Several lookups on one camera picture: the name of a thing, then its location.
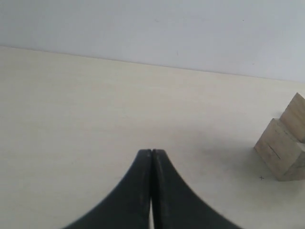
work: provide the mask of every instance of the white wall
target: white wall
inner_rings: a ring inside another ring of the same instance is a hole
[[[0,0],[0,45],[305,82],[305,2]]]

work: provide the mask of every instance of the white table surface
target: white table surface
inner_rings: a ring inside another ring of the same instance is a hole
[[[239,226],[303,229],[305,181],[276,181],[253,151],[296,92],[305,84],[0,47],[0,228],[64,227],[139,149],[163,148]]]

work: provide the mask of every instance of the light wood block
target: light wood block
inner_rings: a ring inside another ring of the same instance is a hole
[[[299,93],[295,94],[280,120],[293,136],[305,143],[305,99]]]
[[[279,181],[305,179],[305,144],[280,120],[271,120],[254,148]]]

